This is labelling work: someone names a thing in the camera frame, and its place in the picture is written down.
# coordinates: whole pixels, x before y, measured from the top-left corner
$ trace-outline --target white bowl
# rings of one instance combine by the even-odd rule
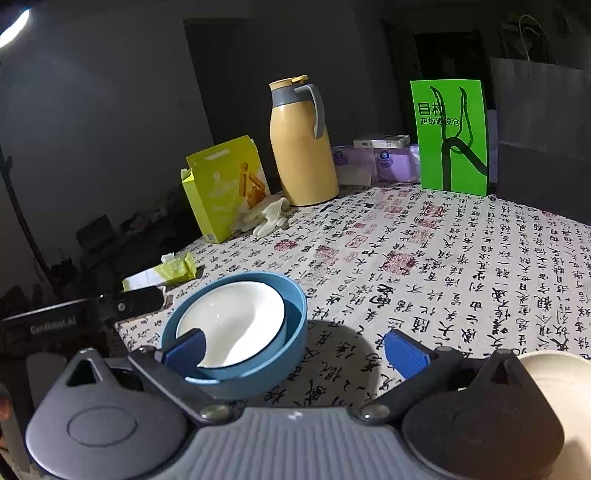
[[[258,354],[276,337],[285,306],[264,283],[229,283],[199,297],[183,314],[177,338],[192,328],[205,334],[206,353],[199,368],[223,368]]]
[[[591,362],[567,352],[525,353],[519,360],[564,429],[564,448],[550,480],[591,478]]]

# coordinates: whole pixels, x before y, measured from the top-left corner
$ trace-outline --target yellow gift box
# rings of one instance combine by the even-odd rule
[[[247,135],[187,157],[181,181],[206,242],[219,244],[270,195],[261,159]]]

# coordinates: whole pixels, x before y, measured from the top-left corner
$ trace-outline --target door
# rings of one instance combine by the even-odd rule
[[[267,71],[267,49],[254,21],[188,20],[185,34],[214,142],[249,135],[271,193],[279,191],[269,139],[269,83],[275,78]]]

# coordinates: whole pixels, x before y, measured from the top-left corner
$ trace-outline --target tablecloth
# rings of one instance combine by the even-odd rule
[[[419,185],[343,187],[291,208],[284,229],[186,251],[203,277],[170,291],[163,311],[116,326],[128,349],[160,346],[167,319],[199,287],[249,270],[280,272],[308,298],[298,367],[248,404],[357,406],[402,381],[384,356],[401,329],[466,356],[539,349],[591,359],[590,227],[489,197]]]

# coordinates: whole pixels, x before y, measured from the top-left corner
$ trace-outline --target light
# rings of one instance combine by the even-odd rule
[[[22,30],[22,28],[27,23],[29,18],[29,10],[25,10],[20,17],[17,18],[10,27],[8,27],[2,34],[0,35],[0,48],[4,45],[9,43],[10,41],[14,40],[14,37],[18,35],[18,33]]]

